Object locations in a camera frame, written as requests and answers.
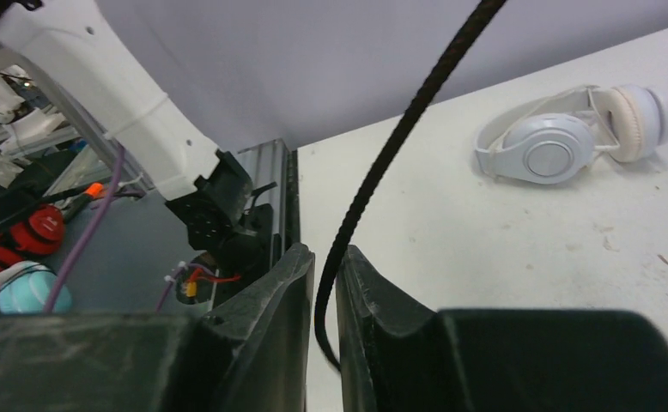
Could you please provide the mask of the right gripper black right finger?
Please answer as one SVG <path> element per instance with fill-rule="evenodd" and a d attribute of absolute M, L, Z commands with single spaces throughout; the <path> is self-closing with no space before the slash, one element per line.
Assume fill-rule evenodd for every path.
<path fill-rule="evenodd" d="M 336 286 L 345 410 L 440 411 L 436 312 L 385 279 L 355 245 Z"/>

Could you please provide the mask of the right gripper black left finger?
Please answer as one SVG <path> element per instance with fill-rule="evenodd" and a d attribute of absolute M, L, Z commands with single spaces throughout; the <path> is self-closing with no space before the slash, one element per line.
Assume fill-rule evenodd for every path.
<path fill-rule="evenodd" d="M 206 314 L 210 411 L 303 411 L 315 255 L 293 244 L 264 276 Z"/>

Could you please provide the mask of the white wired headphones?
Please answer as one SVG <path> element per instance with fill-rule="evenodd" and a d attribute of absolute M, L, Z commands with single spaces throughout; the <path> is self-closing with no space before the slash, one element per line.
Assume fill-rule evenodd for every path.
<path fill-rule="evenodd" d="M 491 178 L 556 185 L 601 154 L 634 163 L 668 142 L 668 102 L 633 84 L 583 85 L 513 107 L 485 124 L 474 155 Z"/>

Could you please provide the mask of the black and white headphones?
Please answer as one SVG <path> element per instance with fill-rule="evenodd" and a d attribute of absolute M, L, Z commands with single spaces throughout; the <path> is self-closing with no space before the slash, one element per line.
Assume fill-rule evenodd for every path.
<path fill-rule="evenodd" d="M 314 302 L 313 329 L 316 342 L 323 356 L 337 373 L 342 371 L 342 367 L 339 358 L 332 349 L 326 331 L 325 320 L 331 292 L 334 288 L 337 273 L 347 251 L 348 244 L 374 191 L 380 184 L 399 150 L 404 146 L 410 133 L 414 130 L 422 115 L 434 101 L 435 96 L 440 92 L 466 53 L 473 47 L 483 31 L 494 20 L 506 3 L 506 0 L 482 0 L 454 34 L 374 159 L 332 241 L 331 248 L 325 259 Z"/>

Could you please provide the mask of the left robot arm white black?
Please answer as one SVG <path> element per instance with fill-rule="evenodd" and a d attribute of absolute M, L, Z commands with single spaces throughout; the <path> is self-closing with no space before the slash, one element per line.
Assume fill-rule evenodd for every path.
<path fill-rule="evenodd" d="M 173 103 L 113 31 L 94 1 L 0 1 L 0 43 L 44 71 L 131 155 L 190 246 L 218 277 L 194 270 L 184 289 L 215 289 L 220 305 L 258 277 L 268 250 L 248 204 L 252 177 Z"/>

